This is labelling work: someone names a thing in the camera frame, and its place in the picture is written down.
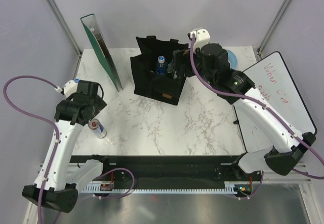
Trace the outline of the blue label water bottle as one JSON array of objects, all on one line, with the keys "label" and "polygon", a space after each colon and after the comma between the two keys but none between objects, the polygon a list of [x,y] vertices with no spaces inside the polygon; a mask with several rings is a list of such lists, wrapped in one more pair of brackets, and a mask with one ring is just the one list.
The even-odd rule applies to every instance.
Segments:
[{"label": "blue label water bottle", "polygon": [[165,60],[165,57],[160,55],[157,59],[157,63],[155,66],[155,71],[158,75],[165,76],[167,74],[168,63]]}]

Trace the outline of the Red Bull can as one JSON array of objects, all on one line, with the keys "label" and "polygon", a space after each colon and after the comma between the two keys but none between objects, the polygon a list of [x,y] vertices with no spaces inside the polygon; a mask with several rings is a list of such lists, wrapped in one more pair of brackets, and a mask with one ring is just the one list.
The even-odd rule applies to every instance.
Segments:
[{"label": "Red Bull can", "polygon": [[102,139],[106,136],[107,131],[98,119],[92,119],[88,122],[90,130],[99,138]]}]

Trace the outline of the black canvas bag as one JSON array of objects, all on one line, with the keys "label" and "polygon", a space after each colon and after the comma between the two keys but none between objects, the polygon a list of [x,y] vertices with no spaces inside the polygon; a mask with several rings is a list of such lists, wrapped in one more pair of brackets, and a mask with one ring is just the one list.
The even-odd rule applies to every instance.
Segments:
[{"label": "black canvas bag", "polygon": [[186,78],[173,79],[169,74],[158,75],[155,71],[157,59],[165,57],[169,64],[175,50],[189,49],[188,44],[181,44],[178,40],[158,40],[156,36],[145,38],[136,37],[141,54],[131,57],[131,71],[135,84],[134,93],[150,99],[171,105],[179,103],[180,95]]}]

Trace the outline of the green glass bottle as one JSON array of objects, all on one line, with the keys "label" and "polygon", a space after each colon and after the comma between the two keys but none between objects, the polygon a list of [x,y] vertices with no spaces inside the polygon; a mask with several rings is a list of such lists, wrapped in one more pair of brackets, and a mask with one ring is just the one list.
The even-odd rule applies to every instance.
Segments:
[{"label": "green glass bottle", "polygon": [[174,69],[170,64],[168,65],[168,68],[167,68],[167,74],[169,74],[172,77],[174,76]]}]

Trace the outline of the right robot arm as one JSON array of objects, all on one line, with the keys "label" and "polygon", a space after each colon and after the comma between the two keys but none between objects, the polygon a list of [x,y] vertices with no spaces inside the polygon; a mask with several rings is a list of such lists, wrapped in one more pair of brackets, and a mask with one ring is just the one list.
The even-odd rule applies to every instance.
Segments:
[{"label": "right robot arm", "polygon": [[236,160],[231,171],[235,179],[244,180],[250,173],[265,169],[282,176],[292,171],[307,175],[295,167],[311,149],[315,134],[302,132],[284,119],[244,72],[231,68],[227,50],[215,43],[176,49],[169,67],[177,71],[177,65],[184,65],[205,87],[240,108],[270,139],[271,146]]}]

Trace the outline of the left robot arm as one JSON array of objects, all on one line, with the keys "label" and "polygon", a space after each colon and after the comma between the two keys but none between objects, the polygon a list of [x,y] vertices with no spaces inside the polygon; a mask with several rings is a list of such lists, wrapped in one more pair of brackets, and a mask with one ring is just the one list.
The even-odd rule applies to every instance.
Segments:
[{"label": "left robot arm", "polygon": [[85,125],[107,105],[102,86],[97,82],[80,80],[68,82],[64,96],[56,106],[54,133],[43,166],[22,195],[38,207],[69,213],[79,193],[95,178],[106,180],[111,175],[108,158],[91,155],[74,173],[68,174],[68,165],[75,143]]}]

